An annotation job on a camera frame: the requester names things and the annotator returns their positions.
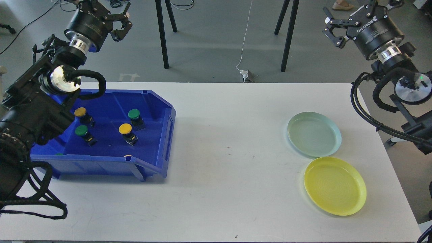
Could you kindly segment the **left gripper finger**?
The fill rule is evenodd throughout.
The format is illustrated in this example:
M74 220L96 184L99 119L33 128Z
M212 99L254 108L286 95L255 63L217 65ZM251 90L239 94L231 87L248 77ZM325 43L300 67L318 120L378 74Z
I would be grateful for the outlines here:
M111 20L112 21L128 21L129 20L128 9L130 8L130 6L131 6L131 3L126 2L126 5L123 9L123 12L121 12L119 14L111 14Z
M119 42L125 38L133 24L130 21L121 21L121 28L111 31L111 37L115 42Z

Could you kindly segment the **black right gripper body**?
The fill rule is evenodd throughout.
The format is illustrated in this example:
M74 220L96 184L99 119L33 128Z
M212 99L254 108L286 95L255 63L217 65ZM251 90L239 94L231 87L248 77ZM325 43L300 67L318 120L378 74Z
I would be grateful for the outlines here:
M368 5L361 6L350 18L358 26L350 27L352 39L366 60L377 59L376 51L387 43L400 44L405 35L388 15L386 6L375 5L369 14Z

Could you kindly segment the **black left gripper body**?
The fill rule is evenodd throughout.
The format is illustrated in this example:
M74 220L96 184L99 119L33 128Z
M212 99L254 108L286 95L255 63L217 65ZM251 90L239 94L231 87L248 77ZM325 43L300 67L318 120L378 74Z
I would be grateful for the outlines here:
M97 0L69 0L76 11L64 31L68 40L81 35L90 41L90 52L99 52L108 34L113 30L112 22L105 19L111 12Z

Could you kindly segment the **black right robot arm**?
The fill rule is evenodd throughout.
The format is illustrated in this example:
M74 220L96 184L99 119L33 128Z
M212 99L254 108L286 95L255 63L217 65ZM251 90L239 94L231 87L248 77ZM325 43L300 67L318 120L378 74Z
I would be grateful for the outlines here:
M323 33L338 48L353 40L366 60L374 60L372 73L363 72L352 83L351 103L355 111L368 123L392 136L387 140L394 145L398 140L412 142L423 154L431 153L431 112L413 116L405 107L420 105L431 98L431 71L419 72L412 63L415 47L402 43L404 34L389 17L389 10L403 6L402 0L390 0L379 5L367 0L347 20L335 19L324 7L326 27ZM357 90L361 82L376 83L372 93L375 104L387 112L401 112L407 123L402 131L393 129L369 115L358 101Z

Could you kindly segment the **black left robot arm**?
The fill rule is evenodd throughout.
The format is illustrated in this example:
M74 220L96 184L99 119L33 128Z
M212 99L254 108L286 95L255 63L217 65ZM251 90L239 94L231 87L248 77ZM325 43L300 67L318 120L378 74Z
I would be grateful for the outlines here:
M132 27L126 1L123 12L113 14L97 0L72 0L75 14L64 31L67 40L54 34L33 47L33 65L6 91L1 107L1 213L21 214L6 206L52 206L59 216L26 212L53 220L67 217L66 204L50 190L53 175L47 162L31 161L31 148L45 145L63 134L74 121L71 108L77 99L101 97L106 79L98 72L80 69L88 52L100 51L110 34L123 40Z

